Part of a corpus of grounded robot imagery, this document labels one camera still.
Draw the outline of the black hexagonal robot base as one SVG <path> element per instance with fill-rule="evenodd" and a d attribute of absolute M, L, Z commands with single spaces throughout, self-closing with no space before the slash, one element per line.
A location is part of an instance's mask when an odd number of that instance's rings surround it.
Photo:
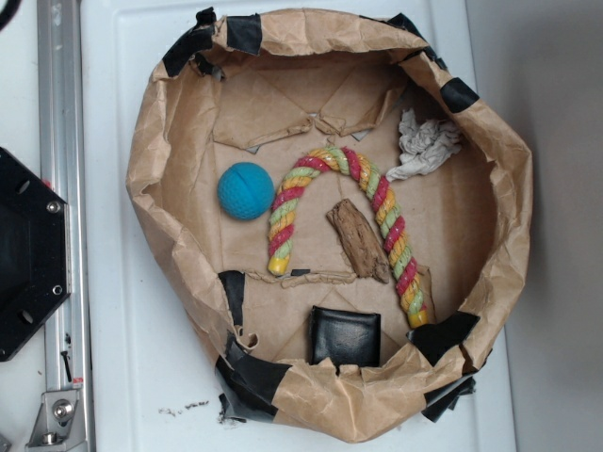
<path fill-rule="evenodd" d="M 1 150 L 1 361 L 11 360 L 70 295 L 66 203 Z"/>

